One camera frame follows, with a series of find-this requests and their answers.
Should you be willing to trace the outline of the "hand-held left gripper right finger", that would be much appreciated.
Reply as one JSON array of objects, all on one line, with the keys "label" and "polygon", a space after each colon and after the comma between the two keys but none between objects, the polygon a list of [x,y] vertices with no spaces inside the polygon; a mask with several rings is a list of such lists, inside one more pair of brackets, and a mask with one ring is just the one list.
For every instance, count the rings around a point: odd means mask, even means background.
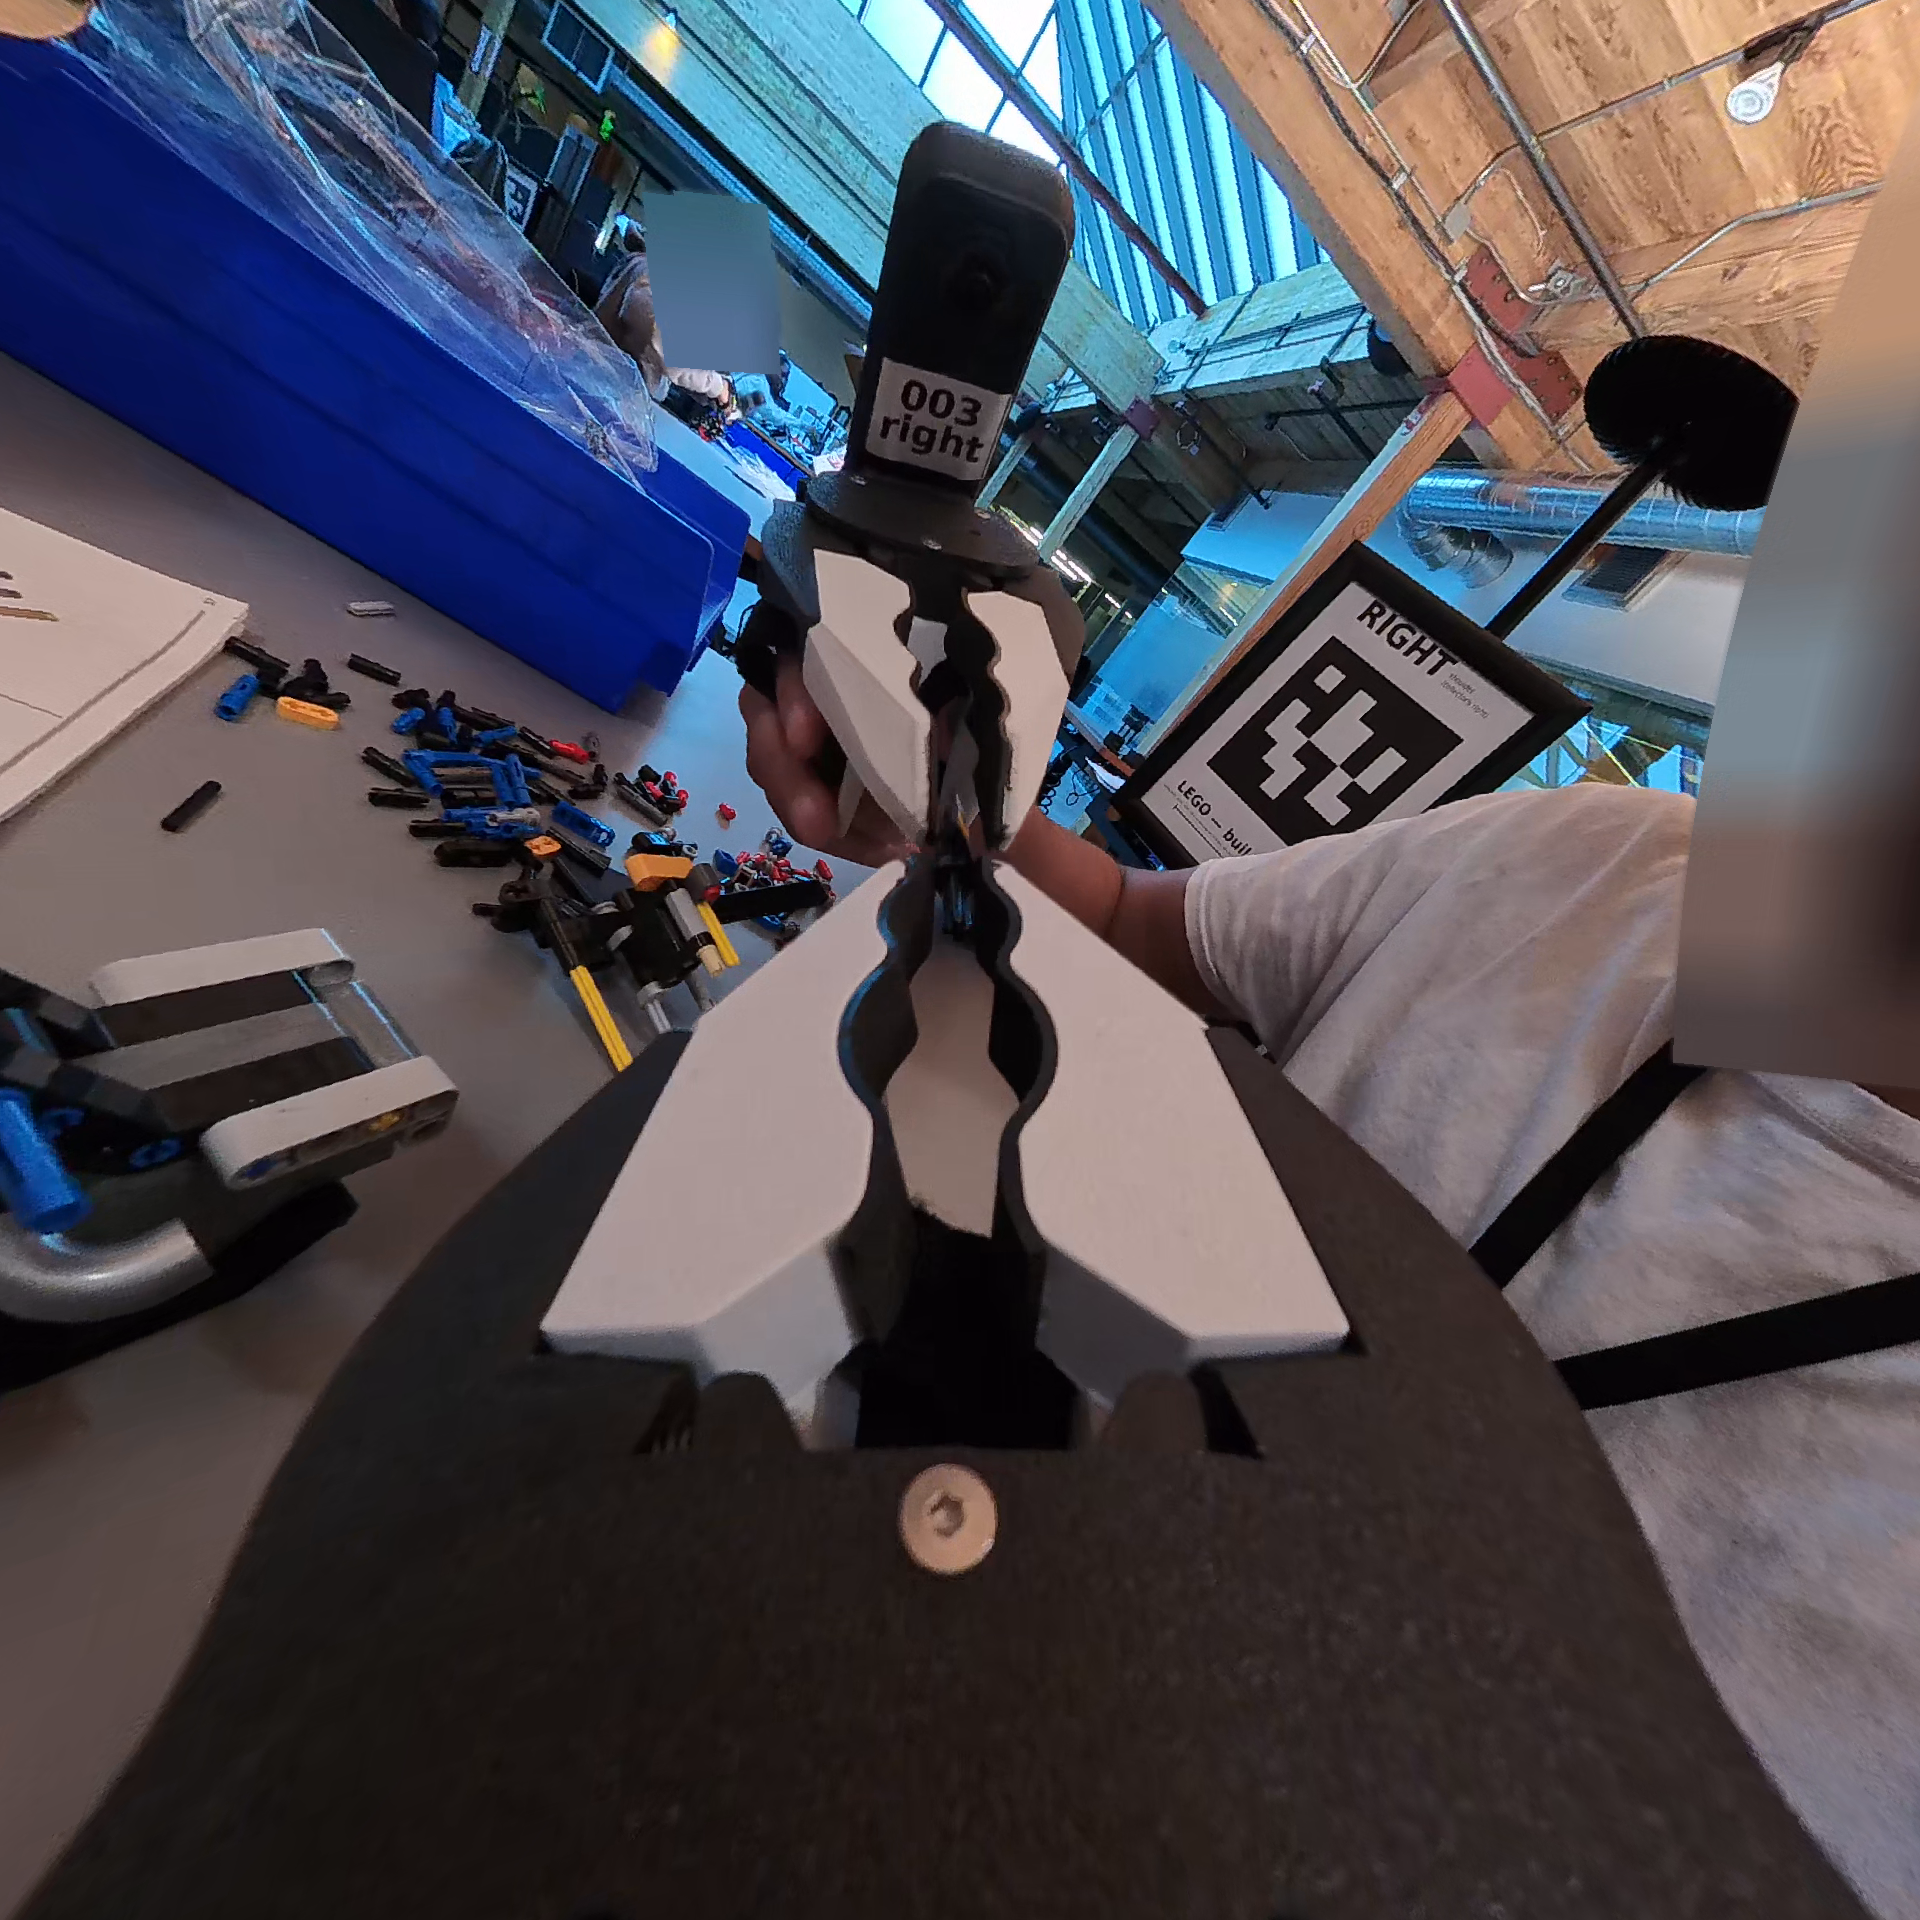
[{"label": "hand-held left gripper right finger", "polygon": [[1098,1400],[1151,1373],[1340,1350],[1349,1315],[1202,1015],[1028,878],[992,876],[1020,913],[1012,980],[1054,1039],[1020,1127],[1040,1350]]}]

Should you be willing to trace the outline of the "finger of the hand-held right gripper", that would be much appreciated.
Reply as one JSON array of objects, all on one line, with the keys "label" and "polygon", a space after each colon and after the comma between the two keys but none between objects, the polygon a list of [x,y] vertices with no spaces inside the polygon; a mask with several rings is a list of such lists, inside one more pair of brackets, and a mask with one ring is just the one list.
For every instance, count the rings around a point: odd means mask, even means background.
[{"label": "finger of the hand-held right gripper", "polygon": [[841,741],[846,775],[902,832],[930,831],[930,716],[905,642],[913,588],[878,566],[818,552],[819,619],[805,642],[805,687]]},{"label": "finger of the hand-held right gripper", "polygon": [[979,820],[990,844],[1012,844],[1043,793],[1069,673],[1040,606],[998,588],[966,593],[965,608],[990,645],[972,733]]}]

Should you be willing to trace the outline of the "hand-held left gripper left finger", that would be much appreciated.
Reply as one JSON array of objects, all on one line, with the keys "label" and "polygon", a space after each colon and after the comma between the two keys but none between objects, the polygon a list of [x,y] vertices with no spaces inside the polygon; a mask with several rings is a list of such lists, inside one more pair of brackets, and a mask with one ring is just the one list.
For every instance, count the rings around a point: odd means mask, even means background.
[{"label": "hand-held left gripper left finger", "polygon": [[900,1325],[920,1238],[883,1103],[891,1067],[843,1056],[900,883],[861,883],[685,1034],[547,1305],[550,1350],[761,1378],[805,1448],[856,1443],[846,1370]]}]

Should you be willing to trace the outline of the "black lego axle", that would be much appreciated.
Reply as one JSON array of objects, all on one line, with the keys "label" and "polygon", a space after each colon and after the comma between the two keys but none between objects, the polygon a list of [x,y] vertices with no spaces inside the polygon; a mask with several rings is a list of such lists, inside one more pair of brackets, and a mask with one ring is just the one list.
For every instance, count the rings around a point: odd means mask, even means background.
[{"label": "black lego axle", "polygon": [[941,933],[966,951],[977,946],[977,903],[986,859],[986,832],[977,805],[941,805],[923,859],[934,876],[934,920]]}]

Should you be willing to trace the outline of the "person's right forearm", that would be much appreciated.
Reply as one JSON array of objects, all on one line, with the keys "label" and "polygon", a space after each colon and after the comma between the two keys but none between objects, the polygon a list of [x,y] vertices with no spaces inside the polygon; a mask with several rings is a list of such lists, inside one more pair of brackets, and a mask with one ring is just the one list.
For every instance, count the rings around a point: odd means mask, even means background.
[{"label": "person's right forearm", "polygon": [[1126,869],[1100,845],[1053,824],[1040,808],[1005,845],[1005,864],[1193,1014],[1224,1015],[1202,983],[1190,943],[1193,872]]}]

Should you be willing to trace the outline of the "black yellow lego assembly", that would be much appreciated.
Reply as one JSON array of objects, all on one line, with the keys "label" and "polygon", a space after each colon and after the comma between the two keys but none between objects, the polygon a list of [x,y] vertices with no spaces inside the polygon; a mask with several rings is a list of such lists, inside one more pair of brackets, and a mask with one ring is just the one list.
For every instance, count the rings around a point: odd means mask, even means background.
[{"label": "black yellow lego assembly", "polygon": [[827,859],[797,866],[790,844],[771,836],[761,852],[700,859],[685,844],[642,836],[625,864],[547,831],[513,848],[494,898],[472,916],[498,933],[532,941],[563,977],[610,1071],[633,1064],[610,983],[633,989],[633,1009],[655,1034],[674,1028],[668,1000],[688,992],[711,1006],[711,983],[742,957],[736,929],[758,929],[775,946],[838,903]]}]

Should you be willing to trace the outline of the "pile of loose lego pieces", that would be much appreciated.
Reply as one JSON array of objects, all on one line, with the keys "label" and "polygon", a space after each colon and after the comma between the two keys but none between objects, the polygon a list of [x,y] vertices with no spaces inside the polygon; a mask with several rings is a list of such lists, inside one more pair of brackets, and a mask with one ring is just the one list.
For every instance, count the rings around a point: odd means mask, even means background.
[{"label": "pile of loose lego pieces", "polygon": [[[513,848],[547,831],[599,845],[613,864],[642,836],[716,859],[680,831],[688,793],[674,771],[610,771],[595,736],[550,738],[452,691],[405,687],[396,668],[372,656],[349,655],[343,668],[393,698],[393,746],[361,753],[372,775],[365,805],[408,815],[411,840],[428,844],[440,869],[504,872]],[[719,852],[752,855],[771,836],[783,832],[771,831],[744,852]]]}]

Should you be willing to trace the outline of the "partly built lego model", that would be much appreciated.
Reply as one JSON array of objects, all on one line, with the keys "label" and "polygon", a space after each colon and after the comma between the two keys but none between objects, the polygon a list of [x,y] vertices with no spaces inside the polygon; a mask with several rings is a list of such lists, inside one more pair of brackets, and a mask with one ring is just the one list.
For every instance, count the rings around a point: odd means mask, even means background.
[{"label": "partly built lego model", "polygon": [[330,930],[3,972],[3,1390],[276,1278],[457,1089]]}]

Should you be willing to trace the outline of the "person's right hand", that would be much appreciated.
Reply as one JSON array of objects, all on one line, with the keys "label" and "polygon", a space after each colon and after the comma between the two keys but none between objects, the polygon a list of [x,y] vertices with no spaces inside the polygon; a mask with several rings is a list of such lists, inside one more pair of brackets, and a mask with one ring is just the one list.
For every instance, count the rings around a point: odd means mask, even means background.
[{"label": "person's right hand", "polygon": [[861,798],[843,824],[841,777],[827,775],[841,741],[794,664],[780,668],[778,696],[742,687],[738,713],[747,733],[747,777],[769,798],[786,840],[822,852],[833,866],[878,869],[915,855],[915,840],[902,836],[871,798]]}]

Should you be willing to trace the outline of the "black framed marker sign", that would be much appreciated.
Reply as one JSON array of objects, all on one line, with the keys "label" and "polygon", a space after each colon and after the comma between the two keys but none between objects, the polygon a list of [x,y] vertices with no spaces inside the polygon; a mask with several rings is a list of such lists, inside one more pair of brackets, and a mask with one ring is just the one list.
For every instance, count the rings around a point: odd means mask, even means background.
[{"label": "black framed marker sign", "polygon": [[1592,708],[1353,545],[1161,738],[1111,817],[1163,869],[1283,852],[1497,793]]}]

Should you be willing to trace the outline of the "blue plastic bin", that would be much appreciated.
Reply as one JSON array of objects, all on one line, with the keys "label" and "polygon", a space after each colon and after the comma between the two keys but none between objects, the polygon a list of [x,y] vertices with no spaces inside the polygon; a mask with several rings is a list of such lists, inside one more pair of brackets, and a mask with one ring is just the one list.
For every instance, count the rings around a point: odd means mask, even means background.
[{"label": "blue plastic bin", "polygon": [[3,40],[3,356],[599,708],[671,696],[747,511],[553,421],[340,264],[221,116],[97,31]]}]

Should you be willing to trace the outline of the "person's white shirt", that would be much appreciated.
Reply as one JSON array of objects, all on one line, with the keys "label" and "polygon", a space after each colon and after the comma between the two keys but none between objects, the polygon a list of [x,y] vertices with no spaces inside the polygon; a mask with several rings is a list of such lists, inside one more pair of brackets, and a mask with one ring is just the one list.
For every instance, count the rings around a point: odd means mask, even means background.
[{"label": "person's white shirt", "polygon": [[[1668,1041],[1693,802],[1526,790],[1216,859],[1217,1009],[1472,1246]],[[1709,1071],[1505,1299],[1560,1360],[1916,1275],[1916,1090]],[[1703,1666],[1878,1916],[1916,1916],[1916,1345],[1594,1413]]]}]

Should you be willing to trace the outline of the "black disc on rod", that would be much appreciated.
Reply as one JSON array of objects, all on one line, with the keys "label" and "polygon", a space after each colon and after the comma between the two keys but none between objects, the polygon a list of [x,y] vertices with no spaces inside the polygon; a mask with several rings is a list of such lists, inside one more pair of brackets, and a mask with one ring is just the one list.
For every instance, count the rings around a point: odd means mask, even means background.
[{"label": "black disc on rod", "polygon": [[1796,393],[1767,367],[1682,334],[1649,334],[1609,349],[1584,401],[1586,427],[1622,468],[1622,480],[1485,622],[1497,642],[1511,636],[1656,488],[1693,511],[1763,511],[1801,410]]}]

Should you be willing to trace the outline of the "white instruction booklet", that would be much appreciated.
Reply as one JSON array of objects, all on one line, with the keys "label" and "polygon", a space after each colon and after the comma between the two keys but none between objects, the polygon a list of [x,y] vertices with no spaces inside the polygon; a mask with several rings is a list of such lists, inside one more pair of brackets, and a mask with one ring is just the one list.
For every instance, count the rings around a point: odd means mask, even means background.
[{"label": "white instruction booklet", "polygon": [[3,514],[3,820],[245,632],[248,601]]}]

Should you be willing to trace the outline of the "white round ceiling lamp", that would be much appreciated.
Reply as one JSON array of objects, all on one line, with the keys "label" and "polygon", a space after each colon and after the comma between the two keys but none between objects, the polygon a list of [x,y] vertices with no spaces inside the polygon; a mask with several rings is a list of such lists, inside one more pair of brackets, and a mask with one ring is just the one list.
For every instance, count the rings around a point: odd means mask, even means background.
[{"label": "white round ceiling lamp", "polygon": [[1780,100],[1788,70],[1807,52],[1816,31],[1788,28],[1750,40],[1739,58],[1739,81],[1727,91],[1727,117],[1734,126],[1762,126]]}]

